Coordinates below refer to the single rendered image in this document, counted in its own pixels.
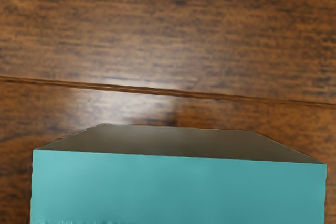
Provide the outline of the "teal faceted mug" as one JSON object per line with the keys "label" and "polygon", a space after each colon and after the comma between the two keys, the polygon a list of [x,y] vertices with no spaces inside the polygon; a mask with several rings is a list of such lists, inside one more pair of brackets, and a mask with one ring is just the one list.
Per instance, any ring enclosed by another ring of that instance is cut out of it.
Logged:
{"label": "teal faceted mug", "polygon": [[33,151],[30,224],[324,224],[326,179],[252,131],[100,124]]}

